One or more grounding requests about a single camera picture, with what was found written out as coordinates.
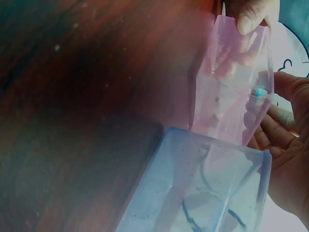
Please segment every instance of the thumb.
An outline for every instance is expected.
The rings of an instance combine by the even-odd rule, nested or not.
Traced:
[[[275,93],[292,101],[295,96],[298,96],[302,102],[309,97],[309,79],[299,78],[285,72],[274,73]]]
[[[246,35],[261,24],[266,18],[272,4],[276,0],[249,0],[241,8],[237,21],[237,28],[242,35]]]

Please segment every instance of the dark wood grain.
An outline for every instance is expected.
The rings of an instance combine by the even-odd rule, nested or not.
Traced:
[[[0,231],[112,232],[187,128],[214,0],[0,0]]]

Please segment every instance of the dust speck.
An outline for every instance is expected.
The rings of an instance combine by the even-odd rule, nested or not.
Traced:
[[[55,52],[57,52],[58,50],[60,49],[60,45],[55,45],[55,47],[54,47],[54,50],[55,50]]]

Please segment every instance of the finger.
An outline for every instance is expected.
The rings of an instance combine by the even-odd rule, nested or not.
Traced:
[[[294,94],[303,86],[309,85],[308,78],[299,78],[285,72],[274,74],[275,93],[288,101],[292,100]]]
[[[248,147],[259,150],[259,146],[257,145],[255,137],[252,137],[251,140],[248,143]]]
[[[279,148],[273,146],[269,139],[267,138],[266,134],[262,130],[262,127],[259,125],[256,132],[254,133],[254,137],[256,140],[256,143],[260,150],[269,150],[273,160],[278,158],[282,154],[282,150]]]
[[[250,0],[246,2],[241,8],[237,20],[239,32],[246,35],[253,31],[273,9],[279,8],[277,4],[278,0]]]
[[[271,105],[268,115],[278,122],[287,131],[296,133],[294,115],[292,112],[281,109],[275,105]]]
[[[289,148],[290,144],[296,139],[296,137],[277,123],[268,114],[261,122],[261,128],[270,143],[282,150]]]

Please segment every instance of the clear plastic container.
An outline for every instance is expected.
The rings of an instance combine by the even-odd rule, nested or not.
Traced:
[[[247,145],[274,92],[267,27],[241,35],[235,20],[218,16],[195,78],[190,130]]]
[[[268,151],[171,128],[117,232],[255,232],[266,198]]]

